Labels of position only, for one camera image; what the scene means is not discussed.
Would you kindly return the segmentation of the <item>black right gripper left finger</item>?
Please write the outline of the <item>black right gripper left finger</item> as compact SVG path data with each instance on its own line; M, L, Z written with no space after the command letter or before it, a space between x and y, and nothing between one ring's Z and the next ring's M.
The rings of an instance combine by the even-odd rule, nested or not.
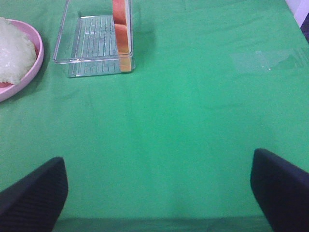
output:
M54 157L0 193L2 232L50 232L69 191L65 162Z

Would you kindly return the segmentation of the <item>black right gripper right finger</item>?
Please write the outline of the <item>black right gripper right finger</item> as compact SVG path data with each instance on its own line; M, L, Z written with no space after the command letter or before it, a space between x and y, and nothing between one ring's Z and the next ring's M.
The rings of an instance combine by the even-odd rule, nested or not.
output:
M253 154L254 197L275 232L309 230L309 174L263 148Z

